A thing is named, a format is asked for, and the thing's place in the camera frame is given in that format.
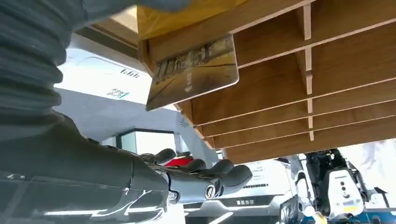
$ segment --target black robotic glove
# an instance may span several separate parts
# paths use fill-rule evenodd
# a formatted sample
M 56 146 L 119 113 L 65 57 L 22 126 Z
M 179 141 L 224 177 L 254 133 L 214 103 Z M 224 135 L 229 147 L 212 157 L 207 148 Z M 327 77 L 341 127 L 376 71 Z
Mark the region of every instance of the black robotic glove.
M 175 194 L 176 203 L 196 203 L 235 193 L 252 178 L 247 166 L 234 166 L 229 160 L 221 160 L 210 169 L 197 159 L 186 166 L 163 167 L 176 156 L 172 149 L 164 149 L 157 155 L 142 154 L 139 157 L 154 171 L 166 175 L 169 190 Z

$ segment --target machine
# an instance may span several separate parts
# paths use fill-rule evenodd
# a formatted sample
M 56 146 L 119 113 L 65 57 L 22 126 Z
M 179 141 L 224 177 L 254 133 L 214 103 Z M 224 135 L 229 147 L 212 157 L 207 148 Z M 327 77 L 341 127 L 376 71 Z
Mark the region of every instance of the machine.
M 288 158 L 297 195 L 281 205 L 280 223 L 298 223 L 301 215 L 346 221 L 363 212 L 369 200 L 360 172 L 338 149 Z

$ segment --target white panel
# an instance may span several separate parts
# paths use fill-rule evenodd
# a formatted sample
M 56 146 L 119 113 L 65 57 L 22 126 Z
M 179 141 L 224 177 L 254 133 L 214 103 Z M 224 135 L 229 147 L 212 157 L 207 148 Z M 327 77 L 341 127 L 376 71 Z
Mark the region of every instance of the white panel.
M 176 151 L 175 138 L 169 133 L 135 132 L 137 154 L 157 154 L 171 148 Z

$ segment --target gray wall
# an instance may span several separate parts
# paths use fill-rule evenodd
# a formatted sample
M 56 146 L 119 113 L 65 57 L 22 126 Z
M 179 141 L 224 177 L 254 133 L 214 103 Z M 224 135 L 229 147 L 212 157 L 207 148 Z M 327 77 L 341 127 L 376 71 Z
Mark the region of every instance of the gray wall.
M 134 127 L 176 131 L 179 112 L 159 109 L 146 112 L 145 105 L 57 89 L 62 104 L 54 109 L 71 117 L 80 132 L 97 141 Z

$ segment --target white wall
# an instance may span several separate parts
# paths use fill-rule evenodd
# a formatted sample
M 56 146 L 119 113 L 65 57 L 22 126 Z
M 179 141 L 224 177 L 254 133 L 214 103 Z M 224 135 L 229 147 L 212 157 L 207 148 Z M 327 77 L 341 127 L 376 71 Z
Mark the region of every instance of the white wall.
M 110 137 L 110 138 L 108 138 L 108 139 L 106 139 L 106 140 L 103 140 L 103 141 L 101 142 L 101 144 L 102 144 L 103 146 L 114 146 L 114 147 L 117 146 L 117 143 L 116 143 L 116 141 L 115 141 L 115 137 Z

